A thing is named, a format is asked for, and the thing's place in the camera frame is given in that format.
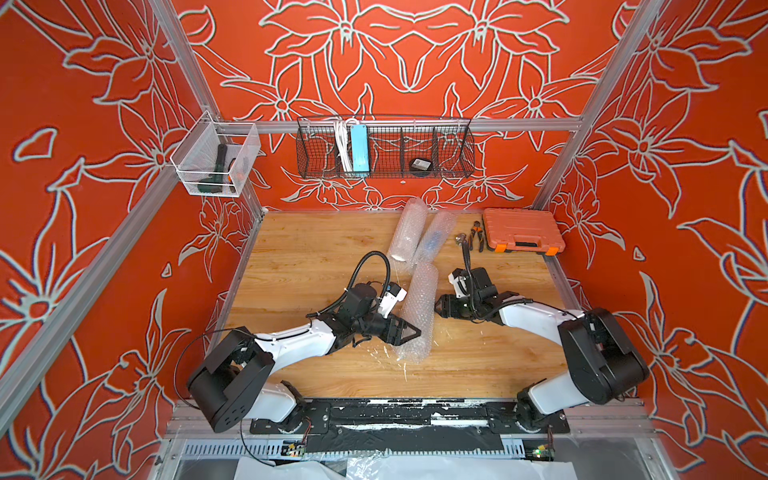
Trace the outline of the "bubble wrap sheet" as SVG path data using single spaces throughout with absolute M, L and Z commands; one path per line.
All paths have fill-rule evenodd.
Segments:
M 433 264 L 422 263 L 415 267 L 399 316 L 417 327 L 421 334 L 395 348 L 398 360 L 401 362 L 419 364 L 424 362 L 431 353 L 437 286 L 438 270 Z

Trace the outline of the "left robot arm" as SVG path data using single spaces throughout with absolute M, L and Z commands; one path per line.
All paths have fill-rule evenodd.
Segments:
M 406 295 L 393 283 L 381 295 L 359 283 L 346 289 L 337 302 L 311 313 L 306 326 L 272 334 L 236 328 L 193 371 L 187 390 L 215 433 L 244 419 L 292 421 L 301 411 L 301 397 L 288 382 L 273 383 L 270 376 L 303 360 L 357 345 L 356 337 L 377 338 L 392 346 L 419 338 L 419 327 L 392 312 Z

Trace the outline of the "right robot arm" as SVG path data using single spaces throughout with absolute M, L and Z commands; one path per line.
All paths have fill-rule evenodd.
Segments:
M 434 304 L 440 317 L 517 328 L 563 349 L 567 370 L 516 396 L 515 422 L 526 432 L 540 431 L 567 408 L 617 400 L 650 376 L 616 317 L 603 308 L 566 310 L 500 292 L 483 268 L 456 269 L 449 282 L 454 292 Z

